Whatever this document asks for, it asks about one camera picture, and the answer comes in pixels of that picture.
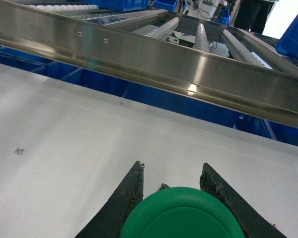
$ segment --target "green lid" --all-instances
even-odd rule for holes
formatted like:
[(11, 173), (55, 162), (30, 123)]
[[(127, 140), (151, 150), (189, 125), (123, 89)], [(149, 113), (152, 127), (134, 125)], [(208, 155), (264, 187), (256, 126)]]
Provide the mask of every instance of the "green lid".
[(233, 214), (206, 192), (173, 187), (142, 201), (120, 238), (245, 238)]

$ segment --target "blue container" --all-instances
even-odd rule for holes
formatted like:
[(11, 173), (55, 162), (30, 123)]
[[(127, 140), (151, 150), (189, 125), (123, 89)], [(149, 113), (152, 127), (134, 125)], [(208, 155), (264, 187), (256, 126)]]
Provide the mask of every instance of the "blue container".
[(177, 5), (177, 0), (154, 0), (153, 6), (157, 8), (166, 9), (168, 11), (174, 11)]
[(229, 20), (230, 20), (230, 14), (229, 14), (229, 8), (227, 6), (223, 11), (221, 10), (220, 23), (222, 23), (223, 25), (228, 25)]
[(42, 75), (57, 79), (78, 68), (76, 66), (60, 63), (7, 47), (0, 48), (0, 54), (8, 58), (14, 58), (15, 60), (28, 61), (29, 63), (42, 65), (44, 66), (44, 72)]
[(298, 60), (298, 15), (276, 45), (278, 53)]
[(5, 56), (0, 54), (0, 63), (9, 65), (11, 67), (20, 68), (26, 71), (30, 71), (37, 74), (44, 74), (45, 67), (40, 64), (36, 64), (15, 57)]
[(149, 0), (81, 0), (104, 8), (118, 11), (133, 11), (146, 9)]

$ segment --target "sticker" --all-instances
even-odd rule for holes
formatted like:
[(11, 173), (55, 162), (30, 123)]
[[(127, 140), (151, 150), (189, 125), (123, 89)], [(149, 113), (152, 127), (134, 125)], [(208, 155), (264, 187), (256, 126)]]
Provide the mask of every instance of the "sticker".
[(15, 154), (18, 154), (18, 155), (22, 155), (22, 153), (25, 151), (25, 149), (22, 149), (18, 146), (18, 148), (15, 150)]

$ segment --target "roller conveyor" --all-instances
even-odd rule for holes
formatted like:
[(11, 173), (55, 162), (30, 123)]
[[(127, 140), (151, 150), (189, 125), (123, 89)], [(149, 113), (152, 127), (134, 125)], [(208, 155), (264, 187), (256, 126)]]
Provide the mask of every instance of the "roller conveyor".
[(200, 23), (197, 27), (197, 34), (195, 37), (195, 45), (194, 48), (197, 50), (210, 52), (208, 38), (205, 33), (205, 29), (202, 23)]
[[(84, 3), (74, 9), (68, 1), (38, 7), (41, 2), (0, 0), (0, 16), (16, 16), (13, 24), (0, 18), (0, 44), (298, 127), (298, 67), (273, 50), (276, 39), (166, 10), (119, 13)], [(164, 29), (170, 21), (178, 22)], [(195, 49), (131, 33), (147, 25), (157, 39), (157, 31), (168, 36), (173, 28), (196, 36)], [(226, 43), (236, 60), (209, 53), (208, 40)], [(261, 67), (245, 46), (274, 70)]]

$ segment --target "white surface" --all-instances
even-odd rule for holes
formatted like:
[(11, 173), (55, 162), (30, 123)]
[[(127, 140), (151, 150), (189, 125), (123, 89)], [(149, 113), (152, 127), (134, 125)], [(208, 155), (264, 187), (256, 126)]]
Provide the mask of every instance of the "white surface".
[(298, 147), (0, 64), (0, 238), (75, 237), (136, 160), (145, 196), (208, 162), (298, 238)]
[(298, 14), (298, 0), (280, 0), (270, 14), (263, 35), (280, 39)]

